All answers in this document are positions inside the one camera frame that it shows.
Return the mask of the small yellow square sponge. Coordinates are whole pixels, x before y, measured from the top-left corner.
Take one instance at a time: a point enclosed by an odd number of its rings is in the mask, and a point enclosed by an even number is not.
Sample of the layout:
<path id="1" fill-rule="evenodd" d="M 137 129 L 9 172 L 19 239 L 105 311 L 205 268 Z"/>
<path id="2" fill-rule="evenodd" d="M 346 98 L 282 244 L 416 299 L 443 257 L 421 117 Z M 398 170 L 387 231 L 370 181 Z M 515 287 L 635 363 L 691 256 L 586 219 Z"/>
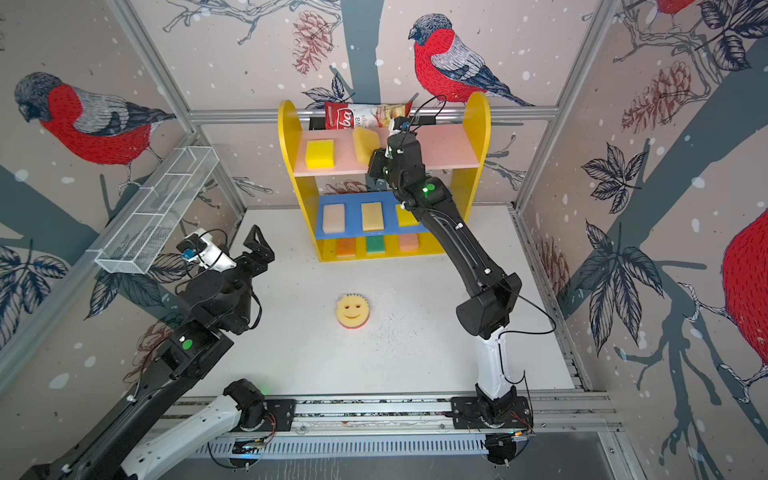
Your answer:
<path id="1" fill-rule="evenodd" d="M 396 205 L 395 212 L 399 228 L 413 227 L 419 224 L 415 216 L 404 209 L 402 205 Z"/>

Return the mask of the pale yellow sponge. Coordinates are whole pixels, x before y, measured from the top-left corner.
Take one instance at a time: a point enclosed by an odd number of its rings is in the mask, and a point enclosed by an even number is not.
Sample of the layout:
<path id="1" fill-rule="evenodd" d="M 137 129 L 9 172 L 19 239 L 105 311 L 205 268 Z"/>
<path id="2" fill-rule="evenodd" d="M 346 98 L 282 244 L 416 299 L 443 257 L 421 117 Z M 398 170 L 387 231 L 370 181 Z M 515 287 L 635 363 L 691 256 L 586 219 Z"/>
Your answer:
<path id="1" fill-rule="evenodd" d="M 361 215 L 361 225 L 364 232 L 382 231 L 384 229 L 384 217 L 381 202 L 362 203 Z"/>

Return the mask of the salmon orange sponge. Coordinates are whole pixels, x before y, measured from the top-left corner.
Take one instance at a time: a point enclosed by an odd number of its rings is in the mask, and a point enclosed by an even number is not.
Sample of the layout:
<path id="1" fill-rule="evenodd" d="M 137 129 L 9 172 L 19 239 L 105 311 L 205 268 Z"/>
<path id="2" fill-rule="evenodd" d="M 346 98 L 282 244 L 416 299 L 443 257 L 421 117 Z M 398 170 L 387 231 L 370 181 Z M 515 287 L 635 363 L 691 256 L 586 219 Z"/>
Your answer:
<path id="1" fill-rule="evenodd" d="M 398 245 L 401 252 L 418 251 L 420 249 L 419 236 L 417 234 L 399 235 Z"/>

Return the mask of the bright yellow square sponge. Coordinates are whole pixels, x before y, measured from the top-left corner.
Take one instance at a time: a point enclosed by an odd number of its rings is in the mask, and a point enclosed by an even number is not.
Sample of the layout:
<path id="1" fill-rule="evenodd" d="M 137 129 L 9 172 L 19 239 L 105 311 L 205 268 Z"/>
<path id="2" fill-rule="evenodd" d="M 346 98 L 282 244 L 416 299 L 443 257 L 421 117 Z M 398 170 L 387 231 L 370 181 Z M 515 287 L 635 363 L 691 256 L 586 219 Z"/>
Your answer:
<path id="1" fill-rule="evenodd" d="M 332 139 L 310 140 L 306 143 L 305 164 L 309 170 L 331 169 L 335 166 L 335 146 Z"/>

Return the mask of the light pink sponge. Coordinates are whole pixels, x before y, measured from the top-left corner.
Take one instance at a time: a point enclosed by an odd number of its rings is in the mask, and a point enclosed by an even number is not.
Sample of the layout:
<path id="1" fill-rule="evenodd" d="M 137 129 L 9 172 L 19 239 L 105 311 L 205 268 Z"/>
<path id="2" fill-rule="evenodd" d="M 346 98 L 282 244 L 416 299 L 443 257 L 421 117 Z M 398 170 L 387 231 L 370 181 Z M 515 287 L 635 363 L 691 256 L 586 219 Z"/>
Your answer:
<path id="1" fill-rule="evenodd" d="M 343 203 L 323 206 L 322 231 L 326 235 L 340 234 L 346 230 L 346 210 Z"/>

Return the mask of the green scrub sponge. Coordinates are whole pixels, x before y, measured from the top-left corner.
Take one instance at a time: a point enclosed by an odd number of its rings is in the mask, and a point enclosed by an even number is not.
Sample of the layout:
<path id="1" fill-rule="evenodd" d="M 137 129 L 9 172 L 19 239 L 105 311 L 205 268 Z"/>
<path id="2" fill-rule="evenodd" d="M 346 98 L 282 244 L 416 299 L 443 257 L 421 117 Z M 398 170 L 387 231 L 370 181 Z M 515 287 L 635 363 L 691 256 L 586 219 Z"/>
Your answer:
<path id="1" fill-rule="evenodd" d="M 367 255 L 383 255 L 386 253 L 386 242 L 384 236 L 370 236 L 366 238 Z"/>

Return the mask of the orange scrub sponge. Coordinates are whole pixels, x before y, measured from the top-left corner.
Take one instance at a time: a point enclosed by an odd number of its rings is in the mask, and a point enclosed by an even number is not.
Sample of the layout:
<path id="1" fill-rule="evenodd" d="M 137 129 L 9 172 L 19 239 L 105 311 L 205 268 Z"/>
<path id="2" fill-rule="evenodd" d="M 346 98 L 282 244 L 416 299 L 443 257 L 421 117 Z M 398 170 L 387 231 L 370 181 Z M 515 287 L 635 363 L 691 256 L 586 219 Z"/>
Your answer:
<path id="1" fill-rule="evenodd" d="M 335 254 L 337 259 L 355 258 L 357 255 L 356 239 L 337 239 L 335 245 Z"/>

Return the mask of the smiley face sponge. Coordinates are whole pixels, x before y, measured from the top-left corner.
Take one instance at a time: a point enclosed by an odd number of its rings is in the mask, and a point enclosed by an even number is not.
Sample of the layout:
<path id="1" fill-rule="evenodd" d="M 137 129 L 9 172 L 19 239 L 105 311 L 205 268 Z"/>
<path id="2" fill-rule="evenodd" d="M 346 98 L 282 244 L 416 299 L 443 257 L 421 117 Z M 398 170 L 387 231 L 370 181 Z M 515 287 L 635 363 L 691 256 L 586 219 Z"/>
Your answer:
<path id="1" fill-rule="evenodd" d="M 336 318 L 344 328 L 358 329 L 367 323 L 369 316 L 370 307 L 361 295 L 346 294 L 337 302 Z"/>

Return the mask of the yellow rectangular sponge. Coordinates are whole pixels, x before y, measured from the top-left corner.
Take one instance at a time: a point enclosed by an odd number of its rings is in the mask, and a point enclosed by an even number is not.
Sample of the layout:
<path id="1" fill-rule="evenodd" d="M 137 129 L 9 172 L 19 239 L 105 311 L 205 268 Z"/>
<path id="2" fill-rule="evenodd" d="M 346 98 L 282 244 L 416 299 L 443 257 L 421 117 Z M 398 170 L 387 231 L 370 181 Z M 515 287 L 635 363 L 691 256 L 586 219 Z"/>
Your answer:
<path id="1" fill-rule="evenodd" d="M 356 127 L 352 133 L 357 161 L 367 167 L 373 153 L 381 148 L 379 134 L 374 129 Z"/>

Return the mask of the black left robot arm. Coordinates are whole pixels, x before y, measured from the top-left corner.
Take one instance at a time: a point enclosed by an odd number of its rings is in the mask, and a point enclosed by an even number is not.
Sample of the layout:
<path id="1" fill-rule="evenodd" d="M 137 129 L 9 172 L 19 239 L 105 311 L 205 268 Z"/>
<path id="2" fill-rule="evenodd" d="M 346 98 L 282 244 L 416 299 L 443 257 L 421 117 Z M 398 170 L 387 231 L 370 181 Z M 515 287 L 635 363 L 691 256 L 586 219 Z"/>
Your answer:
<path id="1" fill-rule="evenodd" d="M 143 439 L 174 403 L 204 379 L 233 346 L 233 336 L 255 329 L 258 298 L 253 279 L 275 259 L 261 229 L 252 226 L 245 252 L 220 266 L 217 250 L 182 293 L 189 312 L 179 328 L 150 354 L 139 379 L 97 425 L 64 455 L 31 466 L 26 479 L 157 479 L 217 436 L 237 428 L 253 431 L 273 415 L 250 381 L 229 384 L 197 416 L 154 440 Z"/>

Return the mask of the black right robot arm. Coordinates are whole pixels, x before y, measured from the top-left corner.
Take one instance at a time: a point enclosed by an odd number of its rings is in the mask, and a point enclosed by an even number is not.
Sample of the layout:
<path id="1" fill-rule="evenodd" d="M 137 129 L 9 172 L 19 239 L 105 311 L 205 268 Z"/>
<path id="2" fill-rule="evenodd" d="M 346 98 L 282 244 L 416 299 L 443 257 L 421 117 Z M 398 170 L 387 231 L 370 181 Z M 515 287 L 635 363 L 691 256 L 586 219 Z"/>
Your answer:
<path id="1" fill-rule="evenodd" d="M 478 417 L 492 428 L 513 421 L 528 428 L 530 408 L 505 374 L 500 345 L 500 335 L 522 288 L 520 277 L 505 273 L 490 258 L 462 218 L 448 187 L 426 174 L 414 133 L 390 135 L 386 146 L 372 154 L 368 175 L 387 183 L 400 206 L 435 237 L 462 279 L 468 299 L 456 307 L 456 315 L 474 338 Z"/>

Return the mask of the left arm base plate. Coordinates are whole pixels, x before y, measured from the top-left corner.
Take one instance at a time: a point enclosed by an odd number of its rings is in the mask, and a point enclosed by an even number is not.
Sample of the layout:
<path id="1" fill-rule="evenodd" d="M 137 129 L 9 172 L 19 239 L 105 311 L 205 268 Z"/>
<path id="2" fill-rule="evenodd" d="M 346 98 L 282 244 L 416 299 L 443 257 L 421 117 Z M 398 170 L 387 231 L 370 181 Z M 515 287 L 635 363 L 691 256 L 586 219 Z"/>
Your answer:
<path id="1" fill-rule="evenodd" d="M 287 433 L 292 430 L 296 413 L 295 399 L 267 398 L 253 415 L 249 414 L 231 430 L 232 433 Z"/>

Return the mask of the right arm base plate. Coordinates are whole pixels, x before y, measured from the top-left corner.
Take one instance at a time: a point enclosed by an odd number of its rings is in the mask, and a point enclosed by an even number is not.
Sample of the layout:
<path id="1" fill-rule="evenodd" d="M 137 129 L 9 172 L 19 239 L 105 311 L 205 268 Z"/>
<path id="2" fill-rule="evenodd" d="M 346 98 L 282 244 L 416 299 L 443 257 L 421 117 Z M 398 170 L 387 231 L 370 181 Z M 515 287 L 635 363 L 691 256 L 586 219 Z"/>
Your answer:
<path id="1" fill-rule="evenodd" d="M 477 397 L 454 397 L 446 414 L 455 429 L 533 428 L 533 411 L 527 398 L 515 396 L 510 401 L 490 402 Z"/>

